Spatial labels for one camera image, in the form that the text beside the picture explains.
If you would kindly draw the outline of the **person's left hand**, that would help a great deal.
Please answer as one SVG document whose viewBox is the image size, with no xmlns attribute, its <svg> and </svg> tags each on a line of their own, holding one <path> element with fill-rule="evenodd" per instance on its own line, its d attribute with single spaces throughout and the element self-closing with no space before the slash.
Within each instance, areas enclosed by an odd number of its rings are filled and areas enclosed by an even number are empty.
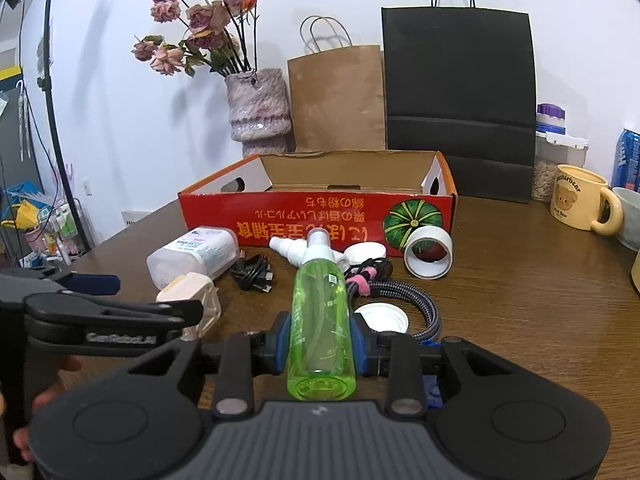
<svg viewBox="0 0 640 480">
<path fill-rule="evenodd" d="M 34 461 L 29 446 L 28 425 L 37 410 L 65 391 L 58 376 L 78 372 L 80 359 L 32 348 L 10 352 L 1 358 L 1 440 L 6 458 L 1 465 L 25 466 Z"/>
</svg>

